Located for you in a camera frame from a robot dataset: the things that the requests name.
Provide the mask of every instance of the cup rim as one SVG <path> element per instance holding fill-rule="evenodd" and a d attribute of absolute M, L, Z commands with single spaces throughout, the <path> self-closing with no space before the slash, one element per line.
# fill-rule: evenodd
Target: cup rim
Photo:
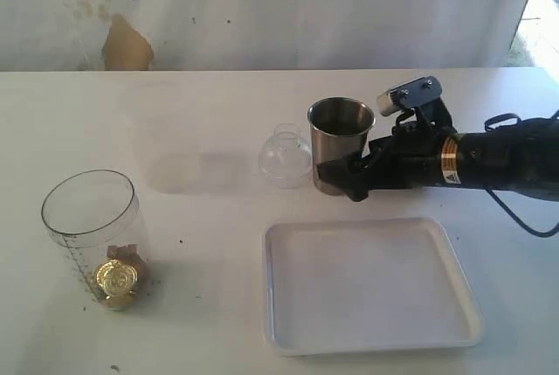
<path fill-rule="evenodd" d="M 47 223 L 47 221 L 46 221 L 46 218 L 45 218 L 46 202 L 48 201 L 49 197 L 50 197 L 60 186 L 62 186 L 62 184 L 65 184 L 65 183 L 67 183 L 68 181 L 70 181 L 70 180 L 72 180 L 72 179 L 74 179 L 74 178 L 81 177 L 81 176 L 83 176 L 83 175 L 85 175 L 85 174 L 89 174 L 89 173 L 92 173 L 92 172 L 111 172 L 111 173 L 113 173 L 113 174 L 117 174 L 117 175 L 119 175 L 120 177 L 124 177 L 124 178 L 126 179 L 126 181 L 128 182 L 128 184 L 130 185 L 130 199 L 129 199 L 129 201 L 127 202 L 127 204 L 126 204 L 126 206 L 124 207 L 124 209 L 122 210 L 122 212 L 119 213 L 114 219 L 110 220 L 109 222 L 107 222 L 106 224 L 104 224 L 104 225 L 102 225 L 102 226 L 99 226 L 98 228 L 94 228 L 94 229 L 91 229 L 91 230 L 88 230 L 88 231 L 84 231 L 84 232 L 79 232 L 79 233 L 67 233 L 67 232 L 64 232 L 64 231 L 60 231 L 60 230 L 58 230 L 58 229 L 56 229 L 56 228 L 53 228 L 51 225 L 49 225 L 49 224 Z M 132 181 L 130 180 L 130 178 L 128 178 L 127 176 L 125 176 L 125 175 L 122 174 L 121 172 L 115 171 L 115 170 L 105 170 L 105 169 L 83 171 L 83 172 L 80 172 L 80 173 L 78 173 L 78 174 L 75 174 L 75 175 L 73 175 L 73 176 L 71 176 L 71 177 L 68 177 L 68 178 L 66 178 L 65 180 L 62 180 L 60 183 L 58 183 L 56 186 L 54 186 L 54 188 L 53 188 L 51 191 L 49 191 L 49 193 L 48 193 L 48 194 L 46 195 L 46 197 L 45 197 L 45 200 L 43 200 L 43 205 L 41 206 L 41 219 L 43 220 L 43 224 L 45 225 L 45 227 L 46 227 L 49 231 L 51 231 L 51 232 L 53 232 L 53 233 L 57 233 L 57 234 L 62 235 L 62 236 L 66 236 L 66 237 L 77 237 L 77 236 L 79 236 L 79 235 L 86 235 L 86 234 L 89 234 L 89 233 L 96 233 L 96 232 L 98 232 L 98 231 L 100 231 L 100 230 L 102 230 L 102 229 L 107 228 L 108 226 L 111 226 L 114 222 L 116 222 L 117 220 L 119 220 L 126 212 L 128 212 L 128 210 L 130 209 L 131 204 L 134 202 L 134 197 L 135 197 L 135 187 L 134 187 L 134 185 L 132 184 Z"/>
<path fill-rule="evenodd" d="M 321 128 L 317 128 L 313 121 L 311 120 L 311 114 L 313 113 L 313 108 L 316 108 L 316 106 L 318 106 L 319 104 L 322 104 L 322 102 L 325 101 L 329 101 L 329 100 L 344 100 L 344 101 L 351 101 L 354 102 L 356 104 L 359 104 L 361 107 L 365 108 L 371 116 L 371 123 L 370 126 L 368 126 L 365 130 L 362 130 L 359 133 L 354 133 L 352 135 L 335 135 L 333 133 L 328 133 L 325 132 L 324 130 L 322 130 Z M 328 98 L 323 98 L 321 100 L 318 100 L 317 102 L 315 102 L 311 107 L 309 107 L 308 111 L 307 111 L 307 120 L 308 123 L 311 125 L 311 128 L 313 128 L 314 130 L 321 132 L 324 135 L 328 135 L 328 136 L 334 136 L 334 137 L 355 137 L 355 136 L 360 136 L 360 135 L 366 135 L 367 133 L 370 132 L 370 130 L 373 128 L 373 126 L 375 126 L 376 123 L 376 117 L 375 117 L 375 113 L 373 112 L 373 110 L 364 102 L 358 101 L 358 100 L 354 100 L 353 98 L 349 98 L 349 97 L 328 97 Z"/>

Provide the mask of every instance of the clear plastic cup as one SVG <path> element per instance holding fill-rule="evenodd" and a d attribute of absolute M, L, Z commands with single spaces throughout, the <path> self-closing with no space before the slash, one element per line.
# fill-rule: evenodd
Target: clear plastic cup
<path fill-rule="evenodd" d="M 200 172 L 191 103 L 167 83 L 134 87 L 121 110 L 136 162 L 146 184 L 162 193 L 186 192 Z"/>
<path fill-rule="evenodd" d="M 67 178 L 46 196 L 41 217 L 96 301 L 120 310 L 138 299 L 149 277 L 148 237 L 128 177 L 91 170 Z"/>

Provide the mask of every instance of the transparent bowl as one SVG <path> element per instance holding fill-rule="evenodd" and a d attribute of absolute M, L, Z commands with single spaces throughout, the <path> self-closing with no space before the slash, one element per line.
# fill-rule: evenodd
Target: transparent bowl
<path fill-rule="evenodd" d="M 300 129 L 291 123 L 280 124 L 259 154 L 260 175 L 274 187 L 292 189 L 309 181 L 313 158 Z"/>

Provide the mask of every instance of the clear plastic container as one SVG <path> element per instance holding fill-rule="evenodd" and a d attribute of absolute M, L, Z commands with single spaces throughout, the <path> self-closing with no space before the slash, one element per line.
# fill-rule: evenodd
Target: clear plastic container
<path fill-rule="evenodd" d="M 291 123 L 278 125 L 259 154 L 260 175 L 267 183 L 292 189 L 309 181 L 313 159 L 300 129 Z"/>
<path fill-rule="evenodd" d="M 191 98 L 168 83 L 132 87 L 121 110 L 146 184 L 161 193 L 186 192 L 200 173 Z"/>
<path fill-rule="evenodd" d="M 138 299 L 149 277 L 148 240 L 128 177 L 112 170 L 70 177 L 46 196 L 41 217 L 96 301 L 120 310 Z"/>

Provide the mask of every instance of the black cable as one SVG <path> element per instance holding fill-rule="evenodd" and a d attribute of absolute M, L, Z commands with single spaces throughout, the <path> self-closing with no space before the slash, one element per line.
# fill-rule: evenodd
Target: black cable
<path fill-rule="evenodd" d="M 557 118 L 559 118 L 559 110 L 557 110 L 550 118 L 549 118 L 549 126 L 551 126 L 555 120 L 557 120 Z M 472 154 L 470 152 L 468 152 L 467 150 L 461 149 L 459 146 L 459 142 L 460 140 L 458 139 L 458 137 L 456 136 L 456 133 L 454 132 L 454 129 L 447 130 L 448 132 L 448 136 L 454 141 L 454 143 L 456 143 L 456 146 L 458 147 L 460 153 L 467 158 L 467 161 L 471 161 L 473 163 L 475 163 L 475 158 L 472 156 Z M 497 203 L 497 205 L 500 206 L 500 208 L 505 211 L 505 213 L 514 221 L 516 222 L 516 224 L 518 224 L 518 226 L 520 228 L 522 228 L 524 231 L 526 231 L 527 233 L 530 233 L 532 235 L 534 235 L 535 237 L 538 238 L 549 238 L 549 237 L 553 237 L 554 235 L 556 235 L 557 233 L 559 233 L 559 223 L 557 223 L 553 228 L 551 228 L 549 231 L 546 232 L 541 232 L 541 231 L 536 231 L 534 228 L 532 228 L 531 226 L 529 226 L 526 222 L 524 222 L 522 219 L 520 219 L 520 217 L 514 213 L 510 207 L 507 206 L 507 204 L 505 202 L 503 202 L 495 193 L 493 190 L 491 190 L 490 188 L 486 187 L 484 184 L 484 189 L 486 191 L 486 193 L 491 196 L 491 198 Z"/>

